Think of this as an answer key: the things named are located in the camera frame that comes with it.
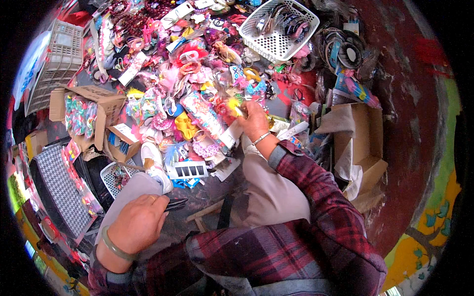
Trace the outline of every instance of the yellow scrunchie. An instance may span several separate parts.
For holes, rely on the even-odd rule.
[[[186,140],[192,139],[194,134],[199,130],[197,126],[191,123],[191,119],[188,117],[186,112],[181,113],[177,118],[175,118],[174,123],[176,128],[182,131],[183,137]]]

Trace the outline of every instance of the white plastic basket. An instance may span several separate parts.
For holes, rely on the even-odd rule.
[[[82,67],[84,28],[55,19],[48,30],[51,39],[46,61],[25,100],[25,116],[48,108],[51,91],[58,84],[67,84]]]
[[[115,199],[117,195],[119,194],[121,189],[118,189],[115,187],[115,180],[114,180],[114,175],[112,173],[112,167],[116,164],[116,162],[112,162],[105,168],[103,168],[100,171],[100,178],[102,179],[102,182],[104,182],[105,187],[107,187],[107,190],[109,191],[110,195]],[[135,165],[135,162],[132,159],[127,160],[126,164],[129,165]],[[131,178],[133,175],[139,172],[137,169],[132,169],[132,168],[127,168],[127,167],[122,167],[125,169],[125,172],[129,175]]]
[[[278,31],[273,31],[264,36],[257,32],[258,21],[266,14],[271,13],[273,8],[279,4],[285,4],[285,11],[300,15],[308,22],[309,32],[306,38],[300,43],[294,43],[289,36],[283,36]],[[311,38],[319,26],[319,18],[306,7],[294,0],[270,0],[255,10],[242,24],[239,33],[245,45],[255,50],[259,55],[272,63],[284,62],[297,53],[303,45]]]

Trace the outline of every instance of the silver bracelet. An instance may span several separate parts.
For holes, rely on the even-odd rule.
[[[255,142],[252,143],[253,146],[257,145],[258,142],[260,142],[261,140],[263,140],[266,136],[268,136],[270,134],[270,132],[266,132],[266,134],[264,134],[263,136],[260,136],[260,138],[258,138]]]

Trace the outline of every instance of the houndstooth fabric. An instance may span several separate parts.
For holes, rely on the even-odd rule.
[[[35,156],[41,176],[45,181],[59,213],[77,238],[90,222],[91,217],[81,204],[81,195],[61,159],[61,146],[51,147]]]

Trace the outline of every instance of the cardboard box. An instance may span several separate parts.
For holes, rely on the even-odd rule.
[[[354,117],[356,135],[351,139],[350,135],[345,132],[334,134],[334,159],[337,162],[341,156],[348,157],[352,159],[352,165],[362,167],[362,183],[359,189],[359,195],[361,195],[372,190],[388,166],[382,160],[382,110],[371,108],[364,103],[349,105]],[[340,108],[340,106],[342,105],[333,106],[332,110]]]
[[[48,134],[46,131],[34,131],[26,136],[28,159],[31,160],[35,155],[40,154],[43,147],[48,145]]]
[[[68,91],[75,92],[86,99],[97,103],[97,119],[95,122],[94,137],[87,140],[84,135],[71,135],[74,141],[80,146],[82,151],[87,150],[94,144],[97,150],[101,151],[104,143],[105,127],[112,126],[119,121],[120,111],[127,97],[105,90],[95,85],[85,85],[76,87],[62,86],[51,92],[49,101],[49,119],[51,121],[64,121],[66,105],[64,95]]]
[[[116,126],[109,126],[108,129],[113,132],[117,137],[119,137],[122,141],[130,145],[128,147],[127,154],[123,154],[116,146],[107,141],[107,143],[109,144],[110,153],[119,162],[126,162],[127,160],[132,158],[133,155],[137,154],[140,148],[142,147],[140,141],[138,141],[137,138],[135,138],[135,136],[132,134],[132,129],[126,126],[124,123],[121,123]]]

